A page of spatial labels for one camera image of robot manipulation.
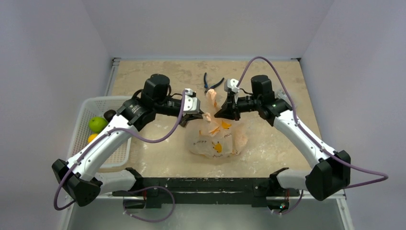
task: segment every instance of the white basket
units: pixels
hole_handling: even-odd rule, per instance
[[[92,134],[88,123],[92,117],[100,116],[110,109],[117,110],[123,105],[123,102],[130,99],[128,96],[109,96],[89,98],[83,102],[73,131],[72,142],[69,146],[68,158],[80,152],[87,144],[88,137]],[[111,168],[122,166],[128,161],[130,152],[131,138],[111,155],[101,168]]]

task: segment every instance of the tabletop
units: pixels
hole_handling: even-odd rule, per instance
[[[131,96],[143,88],[145,80],[152,74],[159,73],[170,78],[172,93],[181,93],[185,88],[196,91],[204,111],[208,106],[204,96],[204,73],[207,72],[209,85],[219,82],[221,78],[238,80],[246,64],[247,61],[121,60],[112,96]],[[273,64],[297,105],[298,116],[320,136],[299,62],[274,61]],[[275,73],[262,61],[256,61],[250,66],[240,88],[251,91],[250,78],[255,75],[267,75],[274,91],[282,88]],[[216,92],[222,104],[226,97],[223,86],[218,87]],[[161,138],[169,132],[175,121],[175,117],[157,115],[156,120],[146,125],[140,134],[149,139]],[[101,169],[101,172],[132,167],[144,177],[268,177],[283,167],[310,169],[289,139],[261,119],[257,112],[241,114],[241,122],[245,124],[248,142],[238,156],[210,159],[189,152],[185,147],[186,129],[179,126],[172,136],[161,143],[149,144],[132,138],[128,162],[122,167]]]

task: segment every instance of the blue handled pliers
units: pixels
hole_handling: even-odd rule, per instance
[[[207,91],[209,91],[209,89],[215,89],[217,88],[219,85],[221,85],[221,83],[223,83],[224,78],[222,78],[217,84],[214,84],[212,86],[209,87],[209,85],[207,85],[207,81],[206,81],[206,77],[207,77],[207,73],[204,73],[203,76],[203,82],[204,82],[204,93],[207,93]]]

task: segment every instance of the translucent plastic bag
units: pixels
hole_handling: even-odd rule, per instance
[[[186,126],[186,147],[209,158],[239,155],[248,141],[244,125],[240,121],[215,118],[220,109],[215,98],[216,92],[210,89],[206,94],[210,108],[203,120],[190,121]]]

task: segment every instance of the white wall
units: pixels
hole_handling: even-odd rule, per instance
[[[333,0],[83,0],[114,57],[301,57]]]
[[[110,61],[80,0],[0,1],[0,229],[56,229],[51,165]]]
[[[406,225],[405,22],[404,0],[335,0],[301,61],[323,138],[389,174],[346,191],[358,230]]]

